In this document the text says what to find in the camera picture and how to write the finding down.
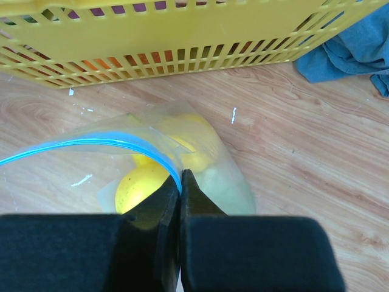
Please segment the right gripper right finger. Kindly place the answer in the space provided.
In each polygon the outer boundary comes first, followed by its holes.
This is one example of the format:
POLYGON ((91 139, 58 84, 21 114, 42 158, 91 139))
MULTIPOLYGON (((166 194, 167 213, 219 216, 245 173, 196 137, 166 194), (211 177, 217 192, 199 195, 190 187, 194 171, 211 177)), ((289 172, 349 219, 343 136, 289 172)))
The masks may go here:
POLYGON ((185 291, 344 291, 329 238, 312 218, 233 216, 182 174, 185 291))

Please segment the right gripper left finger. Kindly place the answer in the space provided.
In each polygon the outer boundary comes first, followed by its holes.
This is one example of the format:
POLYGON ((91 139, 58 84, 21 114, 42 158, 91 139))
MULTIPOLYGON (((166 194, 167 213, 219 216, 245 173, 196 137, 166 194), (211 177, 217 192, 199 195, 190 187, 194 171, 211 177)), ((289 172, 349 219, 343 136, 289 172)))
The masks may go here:
POLYGON ((2 215, 1 290, 174 291, 178 223, 173 178, 123 215, 2 215))

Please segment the large yellow lemon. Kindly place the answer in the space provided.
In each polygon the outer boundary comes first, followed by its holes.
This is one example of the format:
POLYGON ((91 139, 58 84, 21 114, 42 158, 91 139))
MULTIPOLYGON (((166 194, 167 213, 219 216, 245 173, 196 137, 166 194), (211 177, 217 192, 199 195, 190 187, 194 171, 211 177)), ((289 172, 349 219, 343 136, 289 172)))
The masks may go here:
POLYGON ((157 163, 138 166, 120 181, 115 193, 115 209, 124 214, 162 186, 169 172, 157 163))

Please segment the clear zip top bag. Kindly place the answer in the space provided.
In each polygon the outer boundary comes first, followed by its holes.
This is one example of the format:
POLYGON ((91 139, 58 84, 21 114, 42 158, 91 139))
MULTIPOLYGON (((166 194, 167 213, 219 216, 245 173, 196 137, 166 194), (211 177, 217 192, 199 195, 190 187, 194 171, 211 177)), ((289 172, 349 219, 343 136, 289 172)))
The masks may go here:
MULTIPOLYGON (((120 181, 134 168, 150 163, 161 165, 180 186, 184 170, 190 169, 176 165, 140 132, 160 116, 186 113, 200 115, 186 102, 166 103, 99 120, 3 158, 1 212, 118 213, 115 193, 120 181)), ((215 134, 218 157, 208 167, 238 168, 215 134)), ((190 171, 194 177, 198 173, 190 171)))

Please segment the yellow bell pepper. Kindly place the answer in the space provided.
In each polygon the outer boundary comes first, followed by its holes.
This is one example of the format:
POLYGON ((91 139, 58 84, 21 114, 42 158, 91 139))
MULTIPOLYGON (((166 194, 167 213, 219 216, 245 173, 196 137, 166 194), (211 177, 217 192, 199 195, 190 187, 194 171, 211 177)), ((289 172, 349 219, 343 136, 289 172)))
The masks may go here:
POLYGON ((198 114, 160 116, 155 124, 140 132, 176 165, 193 172, 201 172, 218 157, 218 137, 213 127, 198 114))

